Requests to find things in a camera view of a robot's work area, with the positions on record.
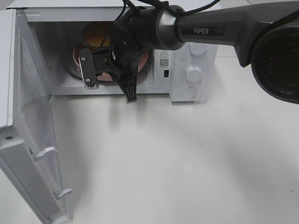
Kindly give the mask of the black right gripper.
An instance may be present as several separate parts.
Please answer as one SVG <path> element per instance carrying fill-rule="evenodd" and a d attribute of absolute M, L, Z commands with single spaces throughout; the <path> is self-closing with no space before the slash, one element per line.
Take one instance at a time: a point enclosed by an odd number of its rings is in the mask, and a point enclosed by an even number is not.
<path fill-rule="evenodd" d="M 126 96 L 127 103 L 137 100 L 137 77 L 132 76 L 138 73 L 138 63 L 145 51 L 134 38 L 135 16 L 133 10 L 128 10 L 113 22 L 109 30 L 111 39 L 109 62 L 112 66 L 109 74 L 112 79 L 120 79 L 118 85 Z"/>

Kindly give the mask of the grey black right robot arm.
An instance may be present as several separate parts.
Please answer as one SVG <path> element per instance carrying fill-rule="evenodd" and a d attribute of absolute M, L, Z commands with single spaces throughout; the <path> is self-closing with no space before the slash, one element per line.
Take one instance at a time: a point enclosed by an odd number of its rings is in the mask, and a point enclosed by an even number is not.
<path fill-rule="evenodd" d="M 136 100 L 137 69 L 146 49 L 178 50 L 186 42 L 233 46 L 242 67 L 271 96 L 299 101 L 299 3 L 261 3 L 184 11 L 167 1 L 149 0 L 149 8 L 125 1 L 129 10 L 111 26 L 110 75 L 128 102 Z"/>

